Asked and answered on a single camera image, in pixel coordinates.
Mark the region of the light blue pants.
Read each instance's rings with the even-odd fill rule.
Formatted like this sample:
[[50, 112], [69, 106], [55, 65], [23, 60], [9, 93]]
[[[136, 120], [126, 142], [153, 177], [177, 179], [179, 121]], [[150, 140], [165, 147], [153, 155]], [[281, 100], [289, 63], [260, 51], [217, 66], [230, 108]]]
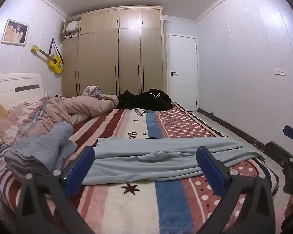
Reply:
[[202, 174], [196, 150], [205, 146], [226, 167], [258, 157], [260, 150], [227, 137], [127, 139], [100, 138], [83, 185], [170, 181]]

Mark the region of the grey-blue folded clothes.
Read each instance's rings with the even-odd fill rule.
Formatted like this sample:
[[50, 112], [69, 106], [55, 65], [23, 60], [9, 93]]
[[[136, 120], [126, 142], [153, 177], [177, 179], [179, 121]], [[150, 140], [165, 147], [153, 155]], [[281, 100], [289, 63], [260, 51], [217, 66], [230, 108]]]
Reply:
[[45, 135], [20, 139], [4, 155], [7, 169], [21, 179], [28, 173], [47, 175], [61, 170], [63, 161], [77, 149], [72, 135], [73, 127], [63, 121]]

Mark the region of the pink striped quilt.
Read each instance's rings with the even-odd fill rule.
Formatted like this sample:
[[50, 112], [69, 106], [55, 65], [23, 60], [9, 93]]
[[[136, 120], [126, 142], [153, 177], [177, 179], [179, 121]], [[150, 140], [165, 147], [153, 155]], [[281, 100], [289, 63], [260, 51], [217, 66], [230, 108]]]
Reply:
[[0, 137], [12, 146], [28, 136], [40, 136], [63, 121], [71, 126], [107, 113], [117, 107], [116, 95], [105, 95], [98, 86], [88, 86], [80, 96], [43, 97], [34, 103], [20, 103], [0, 118]]

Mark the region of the striped dotted fleece blanket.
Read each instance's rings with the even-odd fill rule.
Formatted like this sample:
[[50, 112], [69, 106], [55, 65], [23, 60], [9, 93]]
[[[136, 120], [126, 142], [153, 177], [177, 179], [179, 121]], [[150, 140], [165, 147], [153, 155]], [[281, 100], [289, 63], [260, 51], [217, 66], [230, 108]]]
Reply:
[[95, 161], [70, 198], [96, 233], [195, 233], [220, 201], [195, 159], [206, 146], [228, 168], [244, 176], [263, 173], [271, 190], [279, 178], [264, 155], [228, 138], [178, 104], [169, 110], [116, 109], [110, 100], [43, 98], [23, 103], [0, 121], [0, 199], [16, 210], [22, 178], [5, 156], [18, 140], [48, 135], [58, 123], [70, 128], [72, 148], [62, 165], [86, 146]]

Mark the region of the white bed headboard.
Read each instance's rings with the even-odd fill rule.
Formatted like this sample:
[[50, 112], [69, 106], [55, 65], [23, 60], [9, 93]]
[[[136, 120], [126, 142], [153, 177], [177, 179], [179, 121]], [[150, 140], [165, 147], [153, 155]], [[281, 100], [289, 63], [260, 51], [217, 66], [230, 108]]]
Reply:
[[0, 74], [0, 104], [7, 110], [43, 97], [42, 79], [38, 73]]

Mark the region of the white door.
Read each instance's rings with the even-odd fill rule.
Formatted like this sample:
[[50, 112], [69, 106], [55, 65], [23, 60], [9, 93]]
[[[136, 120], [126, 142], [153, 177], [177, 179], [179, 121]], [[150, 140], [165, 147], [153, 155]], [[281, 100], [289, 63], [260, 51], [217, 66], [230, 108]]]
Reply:
[[168, 36], [169, 75], [171, 99], [188, 111], [196, 110], [197, 105], [197, 52], [196, 40], [178, 35]]

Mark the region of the yellow ukulele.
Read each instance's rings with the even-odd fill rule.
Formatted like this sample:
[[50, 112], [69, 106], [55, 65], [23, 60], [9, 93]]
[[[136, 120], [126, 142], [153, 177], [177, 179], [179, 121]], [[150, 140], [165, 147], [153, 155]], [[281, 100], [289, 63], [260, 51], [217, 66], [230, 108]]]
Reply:
[[40, 53], [47, 59], [47, 66], [55, 73], [61, 74], [63, 71], [64, 61], [63, 57], [56, 45], [55, 39], [51, 39], [51, 44], [48, 53], [41, 50], [38, 46], [33, 45], [31, 50], [36, 53]]

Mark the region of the black clothes pile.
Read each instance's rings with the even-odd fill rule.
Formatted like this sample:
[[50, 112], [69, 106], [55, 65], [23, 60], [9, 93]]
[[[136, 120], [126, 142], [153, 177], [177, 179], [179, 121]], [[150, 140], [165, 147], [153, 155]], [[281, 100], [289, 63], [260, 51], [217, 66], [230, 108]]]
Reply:
[[158, 89], [150, 89], [142, 94], [132, 94], [126, 90], [118, 97], [118, 109], [140, 108], [152, 111], [167, 111], [173, 108], [170, 97]]

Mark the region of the beige wooden wardrobe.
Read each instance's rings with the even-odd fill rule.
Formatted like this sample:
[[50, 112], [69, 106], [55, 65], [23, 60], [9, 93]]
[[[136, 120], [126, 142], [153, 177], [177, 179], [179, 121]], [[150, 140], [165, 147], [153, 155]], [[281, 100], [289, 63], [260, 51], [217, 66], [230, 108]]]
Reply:
[[120, 6], [67, 16], [62, 46], [62, 94], [90, 85], [105, 94], [164, 90], [163, 8]]

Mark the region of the white wall socket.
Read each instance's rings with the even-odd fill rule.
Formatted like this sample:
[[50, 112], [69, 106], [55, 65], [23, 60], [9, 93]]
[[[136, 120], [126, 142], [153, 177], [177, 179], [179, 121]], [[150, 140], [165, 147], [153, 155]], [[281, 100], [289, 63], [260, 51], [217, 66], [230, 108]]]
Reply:
[[285, 76], [285, 68], [275, 68], [275, 75]]

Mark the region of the framed wall photo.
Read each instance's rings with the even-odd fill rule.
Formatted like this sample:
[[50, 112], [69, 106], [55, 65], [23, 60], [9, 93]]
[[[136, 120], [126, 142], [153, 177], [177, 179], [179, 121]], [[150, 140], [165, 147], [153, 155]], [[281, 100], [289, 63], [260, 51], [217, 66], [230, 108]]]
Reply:
[[25, 47], [28, 29], [28, 24], [15, 21], [13, 19], [8, 19], [2, 36], [1, 44]]

